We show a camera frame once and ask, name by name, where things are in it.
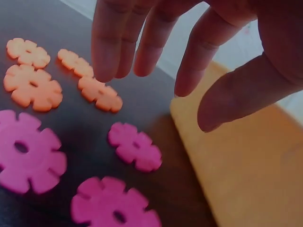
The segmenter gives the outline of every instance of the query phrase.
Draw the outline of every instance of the pink flower shape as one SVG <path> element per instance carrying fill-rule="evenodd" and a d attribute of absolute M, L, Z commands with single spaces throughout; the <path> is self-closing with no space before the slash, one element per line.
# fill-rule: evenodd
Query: pink flower shape
<path fill-rule="evenodd" d="M 50 129 L 39 131 L 41 122 L 27 114 L 12 110 L 0 111 L 0 184 L 16 193 L 32 189 L 37 194 L 54 188 L 66 170 L 66 156 L 60 151 L 61 142 Z M 15 145 L 22 144 L 26 153 Z"/>
<path fill-rule="evenodd" d="M 117 122 L 108 133 L 109 143 L 117 147 L 117 155 L 126 163 L 135 161 L 135 168 L 142 172 L 159 169 L 162 164 L 159 148 L 152 145 L 152 140 L 144 132 L 130 124 Z"/>
<path fill-rule="evenodd" d="M 71 217 L 78 224 L 90 222 L 90 227 L 161 227 L 157 213 L 145 211 L 147 206 L 147 199 L 136 189 L 125 192 L 124 182 L 92 177 L 78 187 L 71 201 Z"/>

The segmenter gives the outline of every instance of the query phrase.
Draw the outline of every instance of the tabletop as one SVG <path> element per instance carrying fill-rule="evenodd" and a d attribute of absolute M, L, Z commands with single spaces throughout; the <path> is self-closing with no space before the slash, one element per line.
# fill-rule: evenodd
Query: tabletop
<path fill-rule="evenodd" d="M 60 138 L 60 151 L 67 156 L 67 171 L 51 191 L 17 195 L 0 188 L 0 226 L 76 227 L 70 203 L 77 187 L 86 179 L 112 176 L 146 196 L 148 209 L 157 211 L 162 226 L 215 227 L 211 211 L 195 177 L 187 154 L 169 113 L 174 80 L 160 70 L 138 78 L 130 74 L 110 85 L 124 106 L 117 114 L 105 113 L 88 103 L 77 89 L 78 78 L 65 70 L 56 56 L 61 48 L 72 50 L 90 62 L 91 21 L 58 0 L 7 0 L 0 7 L 0 74 L 16 61 L 6 54 L 9 39 L 34 41 L 51 55 L 45 68 L 57 80 L 63 93 L 60 106 L 48 113 L 35 113 L 31 106 L 15 104 L 10 93 L 0 89 L 0 109 L 27 112 L 51 128 Z M 146 132 L 162 151 L 163 164 L 151 174 L 125 165 L 107 143 L 115 122 L 127 122 Z"/>

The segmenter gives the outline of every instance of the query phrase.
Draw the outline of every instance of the flower-shaped foam piece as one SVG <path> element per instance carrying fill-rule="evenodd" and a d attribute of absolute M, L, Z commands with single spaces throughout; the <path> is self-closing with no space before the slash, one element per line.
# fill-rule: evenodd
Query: flower-shaped foam piece
<path fill-rule="evenodd" d="M 66 156 L 57 151 L 61 142 L 52 130 L 39 131 L 41 122 L 27 114 L 12 110 L 0 111 L 0 184 L 16 192 L 26 193 L 29 182 L 35 193 L 44 193 L 59 183 L 66 170 Z M 27 153 L 15 144 L 22 144 Z"/>
<path fill-rule="evenodd" d="M 152 145 L 152 140 L 144 132 L 130 124 L 117 122 L 108 133 L 110 145 L 117 147 L 117 155 L 126 163 L 135 161 L 135 168 L 142 172 L 151 172 L 162 164 L 159 148 Z"/>
<path fill-rule="evenodd" d="M 13 65 L 4 77 L 6 91 L 12 99 L 23 107 L 33 102 L 35 111 L 45 112 L 57 108 L 62 101 L 62 89 L 56 80 L 44 70 L 35 71 L 33 66 Z"/>
<path fill-rule="evenodd" d="M 89 178 L 78 187 L 71 201 L 71 216 L 76 223 L 90 227 L 161 227 L 154 210 L 145 211 L 148 201 L 136 189 L 125 192 L 125 183 L 113 177 Z"/>
<path fill-rule="evenodd" d="M 77 54 L 66 49 L 58 52 L 58 59 L 61 60 L 63 66 L 69 70 L 74 70 L 78 77 L 94 77 L 94 70 L 89 63 L 80 58 Z"/>
<path fill-rule="evenodd" d="M 117 92 L 95 78 L 82 77 L 78 82 L 78 88 L 89 102 L 96 101 L 98 109 L 116 113 L 122 108 L 123 102 Z"/>
<path fill-rule="evenodd" d="M 51 61 L 45 49 L 29 40 L 14 38 L 8 41 L 6 48 L 12 59 L 18 58 L 19 64 L 33 65 L 36 69 L 43 69 Z"/>

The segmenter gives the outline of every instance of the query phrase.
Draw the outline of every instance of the center hole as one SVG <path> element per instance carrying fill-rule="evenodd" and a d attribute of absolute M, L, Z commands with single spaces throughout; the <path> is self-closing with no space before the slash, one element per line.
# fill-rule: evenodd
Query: center hole
<path fill-rule="evenodd" d="M 19 152 L 21 152 L 21 153 L 23 153 L 23 154 L 25 154 L 25 153 L 28 152 L 27 146 L 25 146 L 23 143 L 16 141 L 14 145 L 15 145 L 15 148 L 16 148 Z"/>
<path fill-rule="evenodd" d="M 113 215 L 115 217 L 115 219 L 120 223 L 120 224 L 125 224 L 126 223 L 126 218 L 125 216 L 120 212 L 115 210 L 113 212 Z"/>
<path fill-rule="evenodd" d="M 133 146 L 134 146 L 135 148 L 137 148 L 137 149 L 140 148 L 140 145 L 139 145 L 137 142 L 133 142 Z"/>
<path fill-rule="evenodd" d="M 34 81 L 30 81 L 29 84 L 33 87 L 38 87 L 38 85 Z"/>

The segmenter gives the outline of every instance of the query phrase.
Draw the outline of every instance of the orange flower shape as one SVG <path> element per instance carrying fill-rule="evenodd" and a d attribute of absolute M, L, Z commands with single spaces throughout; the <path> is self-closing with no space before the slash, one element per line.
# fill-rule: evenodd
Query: orange flower shape
<path fill-rule="evenodd" d="M 33 103 L 33 110 L 46 112 L 57 108 L 62 101 L 62 89 L 56 80 L 44 70 L 35 71 L 33 66 L 13 65 L 4 77 L 6 91 L 12 99 L 23 107 Z"/>
<path fill-rule="evenodd" d="M 86 60 L 80 58 L 74 52 L 61 49 L 58 52 L 58 58 L 61 60 L 63 66 L 69 70 L 74 70 L 74 73 L 78 77 L 94 77 L 93 68 Z"/>
<path fill-rule="evenodd" d="M 36 69 L 43 69 L 51 61 L 45 49 L 29 40 L 14 38 L 8 41 L 6 48 L 12 59 L 18 58 L 19 64 L 33 65 Z"/>
<path fill-rule="evenodd" d="M 122 108 L 123 102 L 117 92 L 111 86 L 105 86 L 95 78 L 81 78 L 78 88 L 89 102 L 96 101 L 98 109 L 116 113 Z"/>

